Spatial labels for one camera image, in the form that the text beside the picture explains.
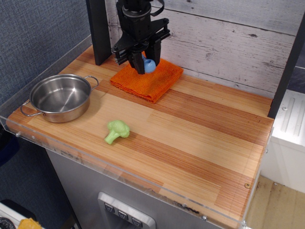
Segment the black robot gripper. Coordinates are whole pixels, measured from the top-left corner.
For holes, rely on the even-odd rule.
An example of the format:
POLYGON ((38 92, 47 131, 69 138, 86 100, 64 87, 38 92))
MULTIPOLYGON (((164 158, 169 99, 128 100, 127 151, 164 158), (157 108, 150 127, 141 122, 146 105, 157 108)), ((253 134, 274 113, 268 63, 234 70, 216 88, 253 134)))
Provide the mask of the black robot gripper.
POLYGON ((117 64, 129 61, 138 74, 145 74, 142 52, 146 58, 160 62, 161 41, 170 35, 167 18, 151 20, 163 12, 165 3, 152 12, 150 0, 119 0, 116 2, 122 36, 112 47, 117 64))

